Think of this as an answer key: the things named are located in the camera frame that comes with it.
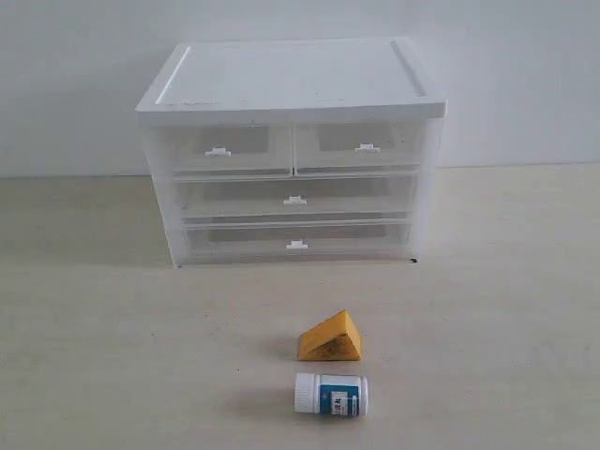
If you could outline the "middle wide clear drawer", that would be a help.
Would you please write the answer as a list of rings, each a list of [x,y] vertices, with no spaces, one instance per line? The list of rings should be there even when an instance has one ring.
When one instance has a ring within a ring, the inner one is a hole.
[[[178,186],[184,218],[412,210],[413,175],[186,182]]]

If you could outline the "bottom wide clear drawer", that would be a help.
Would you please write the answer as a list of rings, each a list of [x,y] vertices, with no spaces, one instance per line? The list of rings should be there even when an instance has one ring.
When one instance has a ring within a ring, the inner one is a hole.
[[[210,226],[185,231],[181,264],[301,259],[415,260],[411,226],[398,221],[332,220]]]

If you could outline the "white plastic drawer cabinet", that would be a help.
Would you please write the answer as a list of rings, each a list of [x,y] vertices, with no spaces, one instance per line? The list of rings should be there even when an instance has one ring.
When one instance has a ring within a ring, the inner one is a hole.
[[[192,265],[180,263],[187,230],[332,220],[407,223],[417,256],[408,261],[419,261],[446,111],[445,96],[399,37],[179,44],[136,107],[172,263]],[[423,127],[421,160],[415,166],[394,172],[299,175],[295,171],[297,127],[399,122]],[[174,140],[180,128],[254,126],[291,131],[290,175],[211,177],[173,171]],[[415,177],[409,212],[185,218],[178,203],[178,186],[186,182],[397,175]]]

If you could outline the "wide clear drawer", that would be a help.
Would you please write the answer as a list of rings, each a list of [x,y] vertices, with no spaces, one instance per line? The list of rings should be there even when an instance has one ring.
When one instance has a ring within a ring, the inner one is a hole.
[[[398,221],[332,220],[210,226],[185,231],[181,264],[301,259],[415,260],[411,226]]]
[[[413,175],[186,182],[178,186],[184,218],[412,210]]]

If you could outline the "yellow wedge block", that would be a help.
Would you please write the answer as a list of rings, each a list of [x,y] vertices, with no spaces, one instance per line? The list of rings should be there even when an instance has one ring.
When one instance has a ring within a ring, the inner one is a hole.
[[[347,310],[313,326],[298,339],[296,359],[309,362],[360,361],[362,339]]]

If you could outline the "white pill bottle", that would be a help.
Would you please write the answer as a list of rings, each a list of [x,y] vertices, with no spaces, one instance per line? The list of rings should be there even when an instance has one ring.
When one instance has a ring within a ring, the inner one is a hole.
[[[293,409],[343,417],[368,413],[368,379],[364,376],[297,373]]]

